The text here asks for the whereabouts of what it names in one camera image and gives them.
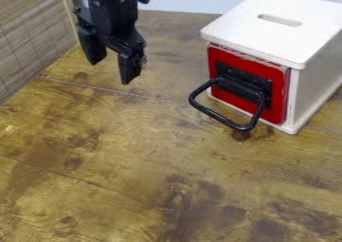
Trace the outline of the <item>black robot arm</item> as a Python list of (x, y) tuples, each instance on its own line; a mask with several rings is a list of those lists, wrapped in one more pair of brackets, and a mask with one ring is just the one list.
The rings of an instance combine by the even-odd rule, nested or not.
[(87, 60), (97, 65), (107, 57), (107, 49), (115, 51), (123, 84), (141, 75), (146, 61), (146, 40), (137, 30), (139, 3), (150, 0), (73, 0)]

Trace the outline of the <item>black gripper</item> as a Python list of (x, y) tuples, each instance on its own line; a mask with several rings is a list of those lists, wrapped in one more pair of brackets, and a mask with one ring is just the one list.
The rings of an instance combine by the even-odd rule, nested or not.
[(118, 55), (122, 83), (127, 85), (142, 73), (146, 41), (137, 30), (138, 0), (86, 0), (78, 4), (78, 36), (91, 65), (106, 57), (110, 48)]

